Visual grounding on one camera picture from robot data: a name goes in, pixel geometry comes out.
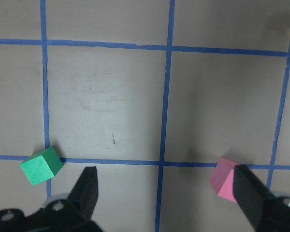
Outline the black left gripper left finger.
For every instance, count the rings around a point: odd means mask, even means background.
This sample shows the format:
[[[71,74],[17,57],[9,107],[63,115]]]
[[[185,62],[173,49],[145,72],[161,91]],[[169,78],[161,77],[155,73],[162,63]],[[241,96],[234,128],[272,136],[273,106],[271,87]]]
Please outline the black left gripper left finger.
[[[97,167],[85,167],[68,195],[68,201],[73,204],[85,219],[91,220],[97,200]]]

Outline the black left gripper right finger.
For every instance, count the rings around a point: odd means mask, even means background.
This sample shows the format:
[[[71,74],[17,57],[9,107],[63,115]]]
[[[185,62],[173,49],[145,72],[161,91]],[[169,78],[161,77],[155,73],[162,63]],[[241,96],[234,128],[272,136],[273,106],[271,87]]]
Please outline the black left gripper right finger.
[[[276,197],[245,165],[236,165],[233,196],[255,231],[260,231]]]

